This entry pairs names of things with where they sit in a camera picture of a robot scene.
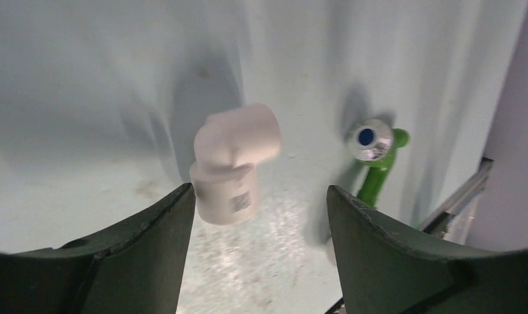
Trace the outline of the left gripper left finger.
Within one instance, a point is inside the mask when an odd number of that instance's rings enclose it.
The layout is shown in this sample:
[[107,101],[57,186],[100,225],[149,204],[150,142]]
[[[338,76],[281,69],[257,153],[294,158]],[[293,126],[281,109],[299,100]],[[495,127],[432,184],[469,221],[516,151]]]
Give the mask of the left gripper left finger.
[[0,253],[0,313],[174,313],[195,214],[182,184],[64,246]]

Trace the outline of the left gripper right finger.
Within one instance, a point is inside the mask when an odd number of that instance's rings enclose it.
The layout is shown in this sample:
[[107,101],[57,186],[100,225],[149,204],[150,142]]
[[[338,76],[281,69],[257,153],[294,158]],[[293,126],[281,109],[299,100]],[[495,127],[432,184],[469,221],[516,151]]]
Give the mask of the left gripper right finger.
[[348,313],[528,313],[528,249],[494,252],[416,230],[329,186]]

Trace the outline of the green plastic faucet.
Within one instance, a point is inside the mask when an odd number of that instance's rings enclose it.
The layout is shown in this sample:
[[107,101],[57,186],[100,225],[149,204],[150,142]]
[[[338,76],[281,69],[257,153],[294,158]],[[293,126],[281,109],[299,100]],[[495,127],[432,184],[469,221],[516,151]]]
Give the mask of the green plastic faucet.
[[410,141],[410,134],[392,128],[380,119],[368,119],[355,125],[345,140],[353,157],[368,168],[357,192],[357,199],[376,208],[383,185],[395,164],[398,149]]

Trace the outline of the white elbow fitting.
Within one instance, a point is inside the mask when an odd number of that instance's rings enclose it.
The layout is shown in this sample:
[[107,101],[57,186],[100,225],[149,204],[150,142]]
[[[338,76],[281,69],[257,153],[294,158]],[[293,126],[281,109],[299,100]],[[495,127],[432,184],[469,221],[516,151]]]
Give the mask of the white elbow fitting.
[[256,168],[275,158],[281,144],[279,123],[264,104],[208,116],[195,135],[190,167],[201,219],[231,225],[254,217],[259,207]]

